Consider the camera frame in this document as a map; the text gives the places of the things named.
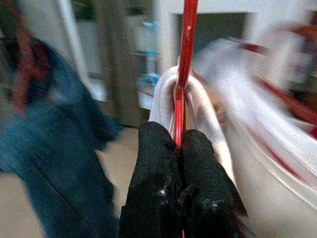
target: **black cloth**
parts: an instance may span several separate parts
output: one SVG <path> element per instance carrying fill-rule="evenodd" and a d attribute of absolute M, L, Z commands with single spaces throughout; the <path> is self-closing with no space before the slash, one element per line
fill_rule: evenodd
<path fill-rule="evenodd" d="M 211 142 L 197 131 L 183 135 L 185 179 L 195 188 L 190 216 L 186 221 L 186 238 L 238 238 L 234 211 L 247 212 L 240 196 L 216 160 Z"/>
<path fill-rule="evenodd" d="M 181 235 L 179 160 L 176 145 L 163 126 L 148 122 L 140 127 L 138 159 L 122 207 L 119 238 Z"/>
<path fill-rule="evenodd" d="M 239 194 L 206 136 L 189 130 L 182 155 L 156 122 L 139 130 L 139 154 L 122 207 L 119 238 L 239 238 Z"/>

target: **white wall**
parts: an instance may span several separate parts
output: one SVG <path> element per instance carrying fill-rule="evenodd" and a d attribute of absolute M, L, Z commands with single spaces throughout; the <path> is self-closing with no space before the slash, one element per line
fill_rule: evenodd
<path fill-rule="evenodd" d="M 63 21 L 54 0 L 19 0 L 28 28 L 36 38 L 51 46 L 73 63 Z"/>
<path fill-rule="evenodd" d="M 259 43 L 264 32 L 289 21 L 305 22 L 307 9 L 316 9 L 314 0 L 199 0 L 199 13 L 248 12 L 244 39 Z M 155 18 L 160 29 L 160 72 L 176 64 L 177 27 L 173 14 L 182 14 L 184 0 L 156 0 Z"/>

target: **white fabric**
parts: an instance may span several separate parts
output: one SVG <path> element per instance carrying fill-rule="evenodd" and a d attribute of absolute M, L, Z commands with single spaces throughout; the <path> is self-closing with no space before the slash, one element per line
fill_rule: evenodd
<path fill-rule="evenodd" d="M 248 64 L 244 64 L 248 61 L 241 61 L 245 51 L 237 49 L 236 43 L 231 48 L 227 44 L 230 42 L 225 41 L 225 47 L 219 42 L 209 46 L 205 54 L 210 61 L 197 64 L 204 64 L 200 74 L 216 87 L 226 103 L 226 138 L 237 187 L 252 227 L 260 238 L 314 238 L 317 141 L 298 128 L 276 99 L 249 78 Z M 305 183 L 282 167 L 250 129 Z"/>
<path fill-rule="evenodd" d="M 172 67 L 159 79 L 149 118 L 149 121 L 155 121 L 164 126 L 172 136 L 175 112 L 173 92 L 177 79 L 177 71 L 177 66 Z M 216 158 L 224 167 L 230 179 L 235 183 L 230 151 L 217 120 L 216 113 L 204 87 L 192 75 L 188 78 L 186 95 L 194 129 L 203 132 L 212 142 Z"/>

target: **hanging strap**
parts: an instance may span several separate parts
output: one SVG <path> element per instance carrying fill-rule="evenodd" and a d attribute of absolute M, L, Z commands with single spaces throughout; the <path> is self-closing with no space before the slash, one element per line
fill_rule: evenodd
<path fill-rule="evenodd" d="M 31 32 L 25 27 L 21 19 L 18 6 L 12 0 L 1 0 L 1 2 L 7 7 L 17 23 L 16 37 L 21 56 L 17 67 L 12 99 L 15 109 L 23 114 L 28 100 L 28 88 L 31 80 L 43 81 L 47 75 L 50 67 L 48 52 L 43 43 L 33 40 Z"/>

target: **floor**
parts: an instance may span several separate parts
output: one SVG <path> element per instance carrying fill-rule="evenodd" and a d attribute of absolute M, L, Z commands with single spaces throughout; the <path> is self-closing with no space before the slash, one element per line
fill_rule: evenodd
<path fill-rule="evenodd" d="M 138 131 L 127 128 L 97 155 L 115 186 L 116 215 L 125 203 L 138 153 Z M 24 186 L 13 175 L 0 173 L 0 238 L 43 238 L 41 225 L 33 213 Z"/>

